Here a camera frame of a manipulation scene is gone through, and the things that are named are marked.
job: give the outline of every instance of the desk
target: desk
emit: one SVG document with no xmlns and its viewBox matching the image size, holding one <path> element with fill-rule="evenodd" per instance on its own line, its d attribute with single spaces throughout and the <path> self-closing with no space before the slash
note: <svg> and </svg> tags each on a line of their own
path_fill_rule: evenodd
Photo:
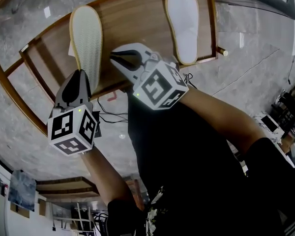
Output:
<svg viewBox="0 0 295 236">
<path fill-rule="evenodd" d="M 277 126 L 277 129 L 275 129 L 273 132 L 267 127 L 267 125 L 262 121 L 262 118 L 268 116 L 269 119 Z M 295 168 L 294 163 L 291 161 L 291 159 L 282 151 L 280 146 L 278 144 L 281 144 L 281 137 L 284 134 L 284 131 L 279 127 L 279 125 L 272 119 L 270 115 L 267 114 L 266 111 L 262 111 L 258 114 L 256 114 L 253 119 L 256 121 L 256 123 L 259 124 L 260 128 L 263 130 L 265 133 L 266 137 L 268 137 L 277 150 L 284 156 L 285 160 L 293 167 Z"/>
<path fill-rule="evenodd" d="M 214 0 L 198 0 L 199 32 L 196 63 L 217 59 L 217 29 Z M 96 0 L 88 4 L 99 14 L 103 29 L 103 51 L 100 81 L 91 99 L 122 89 L 130 82 L 110 63 L 111 50 L 128 43 L 141 42 L 163 57 L 175 54 L 164 0 Z M 54 103 L 64 80 L 77 69 L 74 57 L 68 55 L 70 36 L 68 14 L 30 41 L 20 51 L 21 58 L 3 72 L 0 83 L 31 122 L 45 135 L 46 125 L 35 115 L 8 80 L 17 67 L 25 63 L 38 84 Z"/>
</svg>

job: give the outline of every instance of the black t-shirt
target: black t-shirt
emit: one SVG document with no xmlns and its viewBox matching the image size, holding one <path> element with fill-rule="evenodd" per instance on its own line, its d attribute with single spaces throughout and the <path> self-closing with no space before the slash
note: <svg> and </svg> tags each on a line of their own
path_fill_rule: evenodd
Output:
<svg viewBox="0 0 295 236">
<path fill-rule="evenodd" d="M 295 219 L 295 170 L 269 139 L 247 152 L 246 177 L 227 141 L 189 108 L 131 104 L 128 132 L 151 201 L 145 211 L 110 202 L 110 236 L 283 235 L 278 209 Z"/>
</svg>

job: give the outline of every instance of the black cable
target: black cable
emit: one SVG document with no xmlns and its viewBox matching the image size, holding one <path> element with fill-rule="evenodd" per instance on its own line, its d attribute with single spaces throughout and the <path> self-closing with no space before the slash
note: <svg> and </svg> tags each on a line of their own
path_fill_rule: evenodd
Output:
<svg viewBox="0 0 295 236">
<path fill-rule="evenodd" d="M 290 74 L 291 74 L 291 70 L 292 70 L 292 67 L 293 67 L 294 60 L 295 60 L 295 56 L 293 58 L 292 65 L 291 65 L 291 68 L 290 68 L 290 72 L 289 72 L 289 75 L 287 77 L 287 81 L 288 81 L 289 84 L 291 84 L 291 82 L 290 82 Z"/>
<path fill-rule="evenodd" d="M 99 228 L 97 227 L 97 224 L 96 224 L 96 219 L 98 218 L 98 223 L 100 223 L 101 222 L 100 221 L 101 217 L 104 218 L 105 221 L 106 221 L 106 219 L 108 218 L 108 215 L 105 214 L 105 213 L 100 213 L 99 215 L 95 215 L 94 225 L 95 225 L 96 229 L 99 231 L 99 233 L 102 235 L 101 231 L 99 230 Z"/>
<path fill-rule="evenodd" d="M 188 73 L 188 74 L 183 74 L 184 75 L 184 77 L 185 77 L 185 83 L 186 84 L 190 84 L 191 86 L 193 86 L 195 89 L 197 89 L 197 87 L 194 85 L 194 84 L 192 84 L 191 83 L 191 79 L 193 78 L 193 75 L 191 74 L 191 73 Z"/>
<path fill-rule="evenodd" d="M 111 114 L 108 114 L 108 113 L 100 113 L 100 115 L 111 115 Z M 123 116 L 118 116 L 118 117 L 120 117 L 120 118 L 122 118 L 122 119 L 124 119 L 124 120 L 128 120 L 127 118 L 125 118 L 125 117 L 123 117 Z"/>
<path fill-rule="evenodd" d="M 104 122 L 106 122 L 106 123 L 111 123 L 111 124 L 113 124 L 113 123 L 118 123 L 118 122 L 124 122 L 124 123 L 128 123 L 128 120 L 118 120 L 118 121 L 109 121 L 109 120 L 105 120 L 102 116 L 99 116 L 99 117 L 101 117 L 102 118 L 102 120 L 104 121 Z"/>
<path fill-rule="evenodd" d="M 123 119 L 123 120 L 119 120 L 119 121 L 109 121 L 109 120 L 105 120 L 102 116 L 99 116 L 99 117 L 102 118 L 102 120 L 103 120 L 104 122 L 106 122 L 106 123 L 110 123 L 110 124 L 118 123 L 118 122 L 125 122 L 125 123 L 128 123 L 128 119 L 125 118 L 125 117 L 123 117 L 123 116 L 121 116 L 121 115 L 127 115 L 128 113 L 121 113 L 121 114 L 110 113 L 110 112 L 107 112 L 107 111 L 104 109 L 104 107 L 102 106 L 102 104 L 100 104 L 100 102 L 99 102 L 99 98 L 97 98 L 97 103 L 98 103 L 98 105 L 100 106 L 100 108 L 102 109 L 102 111 L 104 112 L 104 113 L 99 113 L 100 115 L 112 115 L 112 116 L 118 116 L 118 117 L 120 117 L 120 118 Z"/>
<path fill-rule="evenodd" d="M 103 110 L 103 112 L 105 112 L 106 114 L 111 114 L 113 116 L 120 116 L 120 115 L 127 115 L 128 113 L 121 113 L 121 114 L 115 114 L 115 113 L 110 113 L 110 112 L 107 112 L 104 107 L 102 106 L 102 104 L 99 103 L 99 98 L 97 98 L 97 103 L 98 105 L 101 107 L 101 109 Z"/>
</svg>

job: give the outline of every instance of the gray stone floor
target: gray stone floor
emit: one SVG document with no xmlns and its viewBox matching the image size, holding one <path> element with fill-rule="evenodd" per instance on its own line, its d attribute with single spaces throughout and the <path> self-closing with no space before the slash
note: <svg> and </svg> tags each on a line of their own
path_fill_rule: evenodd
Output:
<svg viewBox="0 0 295 236">
<path fill-rule="evenodd" d="M 11 0 L 0 14 L 14 11 L 13 18 L 0 24 L 0 63 L 7 69 L 19 58 L 18 51 L 47 26 L 71 12 L 74 7 L 93 0 Z M 51 16 L 46 18 L 44 8 Z M 227 57 L 194 65 L 191 72 L 198 89 L 214 95 L 254 115 L 269 109 L 276 96 L 289 89 L 288 75 L 295 82 L 295 61 L 281 50 L 265 43 L 258 35 L 258 11 L 252 8 L 217 4 L 219 45 Z M 52 104 L 26 67 L 18 68 L 10 80 L 26 103 L 44 122 Z M 100 98 L 107 111 L 127 111 L 126 95 L 117 91 Z M 125 123 L 101 123 L 102 138 L 97 147 L 123 176 L 137 174 L 134 149 Z M 80 158 L 65 157 L 48 145 L 47 139 L 12 103 L 0 86 L 0 158 L 13 169 L 23 169 L 36 180 L 58 179 L 89 174 Z"/>
</svg>

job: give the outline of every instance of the forearm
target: forearm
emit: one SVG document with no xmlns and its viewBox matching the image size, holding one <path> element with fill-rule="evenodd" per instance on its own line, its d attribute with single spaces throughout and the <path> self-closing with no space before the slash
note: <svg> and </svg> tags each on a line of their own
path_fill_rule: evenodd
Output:
<svg viewBox="0 0 295 236">
<path fill-rule="evenodd" d="M 128 185 L 97 148 L 81 157 L 106 205 L 115 199 L 134 202 Z"/>
<path fill-rule="evenodd" d="M 199 90 L 190 88 L 180 102 L 199 114 L 241 152 L 246 153 L 256 140 L 265 137 L 243 111 Z"/>
</svg>

